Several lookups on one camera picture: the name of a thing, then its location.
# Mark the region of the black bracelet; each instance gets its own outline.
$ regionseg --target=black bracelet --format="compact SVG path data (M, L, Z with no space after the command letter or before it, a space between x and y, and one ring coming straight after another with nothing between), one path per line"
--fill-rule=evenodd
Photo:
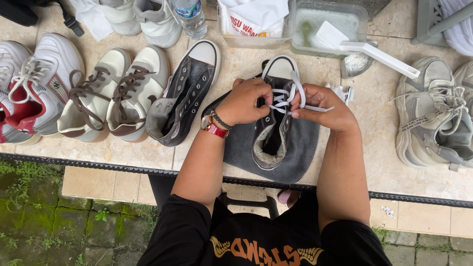
M229 125L225 124L225 123L220 119L220 117L218 117L218 115L215 113L214 110L212 110L212 111L210 112L210 114L213 116L213 118L215 118L215 120L217 120L217 122L220 123L220 125L224 126L226 129L231 130L231 129L233 128L232 126L229 126Z

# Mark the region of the wristwatch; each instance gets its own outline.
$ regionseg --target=wristwatch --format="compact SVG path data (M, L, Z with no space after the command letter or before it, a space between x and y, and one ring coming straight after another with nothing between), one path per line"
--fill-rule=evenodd
M225 139L228 136L228 132L230 132L230 130L219 129L212 123L212 120L212 115L204 115L201 121L201 129L207 130L208 132Z

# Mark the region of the brown shoelace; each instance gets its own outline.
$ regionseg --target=brown shoelace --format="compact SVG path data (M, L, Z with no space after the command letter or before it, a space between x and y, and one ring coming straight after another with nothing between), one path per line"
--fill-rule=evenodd
M123 77L120 82L118 82L117 89L115 90L115 94L113 97L113 101L115 102L115 120L121 124L137 124L141 122L145 122L146 118L140 118L136 120L129 120L128 116L125 113L125 108L122 106L122 101L128 100L131 96L127 95L129 91L135 91L135 86L141 85L138 83L139 80L144 80L145 75L147 74L154 74L155 72L149 72L146 68L140 66L131 66L131 68L135 69L134 73L129 73L128 76Z
M93 88L100 87L100 85L97 84L96 81L97 80L104 81L105 77L103 77L103 74L105 73L107 75L110 75L110 72L104 67L95 67L94 70L96 70L98 72L97 76L94 78L93 75L90 75L89 80L84 80L84 73L82 73L80 70L73 70L70 73L69 82L70 82L70 85L71 85L72 89L69 92L69 96L70 96L70 99L72 100L72 102L74 103L74 105L76 106L77 110L79 110L80 113L82 114L82 117L84 118L84 121L86 122L86 124L94 130L102 131L102 130L105 129L105 123L96 114L94 114L92 111L87 109L87 107L85 107L82 104L82 101L80 100L80 97L87 98L87 95L90 94L90 95L100 97L100 98L110 102L110 99L108 97L105 97L102 94L100 94L98 92L95 92L94 89L93 89ZM77 85L77 86L74 86L72 84L72 76L74 76L75 73L80 74L79 85ZM95 120L97 120L100 124L102 124L102 127L99 128L99 129L96 128L92 124L92 122L90 121L91 117L94 118Z

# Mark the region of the watch face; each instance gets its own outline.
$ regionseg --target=watch face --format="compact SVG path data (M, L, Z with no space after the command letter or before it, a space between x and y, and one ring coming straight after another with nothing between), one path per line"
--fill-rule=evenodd
M210 122L210 115L205 115L202 118L201 129L206 129L209 126L209 122Z

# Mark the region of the person's left hand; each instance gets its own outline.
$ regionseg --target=person's left hand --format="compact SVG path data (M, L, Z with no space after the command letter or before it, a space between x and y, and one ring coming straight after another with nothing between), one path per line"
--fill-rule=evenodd
M256 101L263 97L266 105L257 108ZM229 126L252 123L269 114L272 104L271 86L262 78L236 79L232 92L215 109L215 113Z

